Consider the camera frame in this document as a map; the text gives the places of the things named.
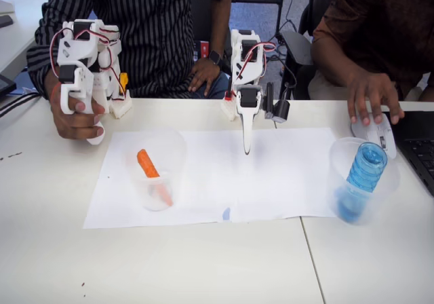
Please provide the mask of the striped-shirt man's left hand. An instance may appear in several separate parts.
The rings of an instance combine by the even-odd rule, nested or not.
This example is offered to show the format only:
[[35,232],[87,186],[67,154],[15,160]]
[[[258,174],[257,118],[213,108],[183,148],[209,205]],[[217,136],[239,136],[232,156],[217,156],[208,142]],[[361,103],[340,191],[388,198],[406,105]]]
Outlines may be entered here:
[[190,75],[191,82],[188,86],[190,92],[203,92],[207,97],[210,94],[211,86],[220,74],[220,67],[214,64],[209,58],[199,59],[193,66]]

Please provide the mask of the brown-shirt man's right hand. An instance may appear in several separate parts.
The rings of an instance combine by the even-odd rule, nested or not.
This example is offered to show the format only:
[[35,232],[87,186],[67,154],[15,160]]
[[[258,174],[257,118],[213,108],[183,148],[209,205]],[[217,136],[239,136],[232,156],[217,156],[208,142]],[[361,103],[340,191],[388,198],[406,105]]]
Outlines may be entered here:
[[384,73],[369,73],[365,70],[351,73],[348,83],[348,112],[352,124],[360,119],[363,126],[382,123],[381,106],[387,106],[392,124],[404,118],[399,104],[395,83]]

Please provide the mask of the striped-shirt man's right hand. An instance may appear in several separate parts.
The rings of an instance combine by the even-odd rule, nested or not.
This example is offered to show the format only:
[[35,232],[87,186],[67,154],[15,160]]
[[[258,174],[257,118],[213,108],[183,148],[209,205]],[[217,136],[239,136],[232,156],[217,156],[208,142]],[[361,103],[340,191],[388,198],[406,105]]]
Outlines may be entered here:
[[68,107],[72,114],[63,113],[60,106],[60,82],[58,82],[50,95],[50,105],[54,124],[58,134],[65,139],[85,140],[102,136],[104,128],[97,126],[100,116],[104,114],[104,107],[92,99],[92,113],[86,114],[86,105],[76,98],[68,98]]

